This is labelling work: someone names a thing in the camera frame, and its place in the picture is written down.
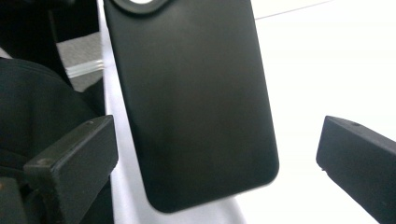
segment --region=black plastic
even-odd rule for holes
[[[117,164],[112,116],[91,119],[23,167],[38,189],[49,223],[79,223]]]
[[[396,223],[395,142],[356,122],[326,117],[317,162],[378,222]]]
[[[0,177],[0,223],[27,224],[17,181]]]
[[[173,0],[142,17],[105,0],[105,10],[150,203],[170,213],[274,180],[250,1]]]

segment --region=white table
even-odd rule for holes
[[[172,215],[157,212],[146,199],[99,3],[106,112],[115,117],[120,154],[111,176],[117,224],[376,223],[320,170],[315,158],[326,115],[396,139],[396,16],[391,1],[338,0],[257,20],[278,177],[269,186]]]

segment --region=phone case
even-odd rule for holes
[[[278,156],[250,1],[105,10],[151,205],[170,213],[270,183]]]

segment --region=black phone case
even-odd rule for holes
[[[170,213],[270,183],[278,157],[250,1],[129,3],[105,0],[106,20],[151,205]]]

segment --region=smartphone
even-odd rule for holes
[[[145,191],[165,213],[272,182],[276,138],[250,1],[105,0]]]

